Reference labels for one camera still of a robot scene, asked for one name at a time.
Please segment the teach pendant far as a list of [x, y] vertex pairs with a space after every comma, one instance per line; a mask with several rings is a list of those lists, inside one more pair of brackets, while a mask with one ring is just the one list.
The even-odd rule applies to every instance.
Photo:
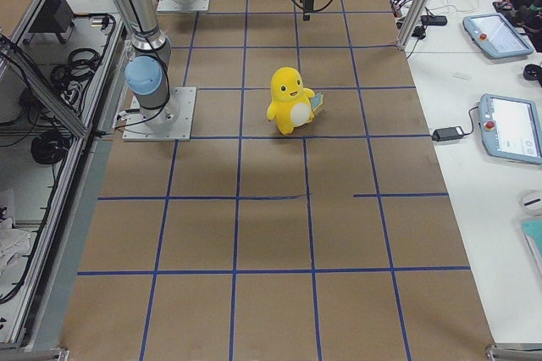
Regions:
[[502, 14], [465, 17], [463, 29], [490, 58], [513, 58], [534, 52], [529, 42]]

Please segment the black power adapter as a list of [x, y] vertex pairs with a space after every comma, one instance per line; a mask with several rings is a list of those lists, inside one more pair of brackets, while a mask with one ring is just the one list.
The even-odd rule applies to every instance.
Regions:
[[434, 142], [448, 142], [462, 139], [466, 133], [461, 126], [437, 128], [431, 134]]

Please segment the teach pendant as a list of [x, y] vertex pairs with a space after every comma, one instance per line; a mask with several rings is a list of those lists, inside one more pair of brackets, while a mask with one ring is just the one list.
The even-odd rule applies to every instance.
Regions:
[[490, 58], [513, 58], [534, 52], [529, 42], [502, 14], [465, 17], [463, 29]]
[[541, 165], [541, 123], [534, 102], [484, 94], [478, 103], [478, 115], [488, 155]]

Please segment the teach pendant near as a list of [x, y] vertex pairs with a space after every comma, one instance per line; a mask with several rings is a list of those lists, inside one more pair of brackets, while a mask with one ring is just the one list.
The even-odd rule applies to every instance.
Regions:
[[541, 165], [541, 123], [534, 102], [484, 94], [478, 103], [478, 115], [488, 155]]

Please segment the yellow plush toy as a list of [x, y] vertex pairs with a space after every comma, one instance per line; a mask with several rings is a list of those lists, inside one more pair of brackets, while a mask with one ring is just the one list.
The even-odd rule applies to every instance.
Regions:
[[296, 127], [312, 122], [324, 104], [323, 93], [305, 87], [299, 71], [292, 67], [282, 67], [274, 72], [270, 91], [271, 103], [266, 116], [285, 136]]

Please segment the white cloth rag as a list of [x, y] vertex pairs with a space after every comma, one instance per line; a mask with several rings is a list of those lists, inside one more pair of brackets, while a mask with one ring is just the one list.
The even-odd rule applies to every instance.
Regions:
[[14, 190], [1, 191], [1, 273], [30, 252], [30, 232], [15, 224]]

